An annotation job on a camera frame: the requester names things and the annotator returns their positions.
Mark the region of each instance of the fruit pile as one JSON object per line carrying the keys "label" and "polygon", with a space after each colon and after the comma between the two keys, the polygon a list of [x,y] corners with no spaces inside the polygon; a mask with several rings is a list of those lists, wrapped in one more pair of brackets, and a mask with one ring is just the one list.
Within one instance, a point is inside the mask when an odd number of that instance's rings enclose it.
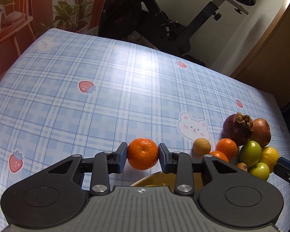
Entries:
{"label": "fruit pile", "polygon": [[193,143],[196,155],[209,153],[229,162],[237,155],[238,147],[242,146],[237,167],[266,181],[279,158],[275,148],[267,147],[271,141],[268,122],[263,118],[252,121],[250,116],[241,113],[232,114],[224,121],[222,134],[225,138],[218,141],[213,152],[208,140],[196,139]]}
{"label": "fruit pile", "polygon": [[[199,157],[211,154],[228,163],[239,152],[240,163],[237,167],[266,181],[279,158],[275,148],[267,147],[271,141],[268,122],[263,118],[252,121],[250,116],[241,113],[232,114],[224,121],[222,134],[224,138],[218,141],[215,151],[211,151],[211,144],[205,138],[194,141],[193,151]],[[157,145],[148,138],[133,140],[127,149],[127,159],[135,169],[153,167],[158,157]]]}

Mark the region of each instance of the round black pad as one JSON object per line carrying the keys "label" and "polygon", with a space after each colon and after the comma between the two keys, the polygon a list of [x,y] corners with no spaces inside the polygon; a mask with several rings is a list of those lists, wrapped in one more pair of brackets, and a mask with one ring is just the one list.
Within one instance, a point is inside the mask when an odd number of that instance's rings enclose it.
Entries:
{"label": "round black pad", "polygon": [[252,187],[231,187],[226,191],[227,200],[239,207],[251,207],[261,200],[261,194]]}
{"label": "round black pad", "polygon": [[284,200],[273,185],[239,171],[214,177],[200,191],[198,203],[218,223],[234,228],[257,228],[276,223]]}
{"label": "round black pad", "polygon": [[47,207],[59,198],[59,193],[52,187],[35,187],[22,196],[24,202],[32,207]]}
{"label": "round black pad", "polygon": [[59,173],[36,173],[9,187],[1,209],[9,224],[29,229],[50,228],[76,216],[85,205],[83,190]]}

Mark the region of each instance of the crosshair logo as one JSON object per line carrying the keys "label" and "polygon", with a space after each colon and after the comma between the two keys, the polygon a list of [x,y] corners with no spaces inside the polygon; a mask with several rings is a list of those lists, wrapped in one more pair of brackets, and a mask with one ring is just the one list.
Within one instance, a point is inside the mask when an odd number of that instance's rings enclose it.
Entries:
{"label": "crosshair logo", "polygon": [[137,191],[138,191],[139,193],[141,193],[141,194],[144,193],[144,192],[146,192],[146,190],[145,190],[144,188],[140,188],[140,189],[138,189]]}

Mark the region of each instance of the wooden door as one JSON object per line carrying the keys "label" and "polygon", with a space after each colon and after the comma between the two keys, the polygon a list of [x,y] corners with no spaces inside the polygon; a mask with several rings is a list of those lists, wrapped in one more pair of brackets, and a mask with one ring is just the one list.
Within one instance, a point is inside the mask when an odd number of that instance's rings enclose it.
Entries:
{"label": "wooden door", "polygon": [[290,102],[290,4],[277,17],[231,77],[273,94],[283,108]]}

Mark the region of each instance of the yellow bowl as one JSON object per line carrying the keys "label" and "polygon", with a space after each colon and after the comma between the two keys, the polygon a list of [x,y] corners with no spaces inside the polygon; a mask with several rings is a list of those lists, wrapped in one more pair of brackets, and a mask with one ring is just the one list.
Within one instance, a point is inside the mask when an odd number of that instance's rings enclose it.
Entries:
{"label": "yellow bowl", "polygon": [[[133,183],[132,187],[158,187],[168,186],[171,191],[174,191],[176,174],[157,172],[140,179]],[[201,174],[193,173],[195,190],[200,190],[203,187]]]}

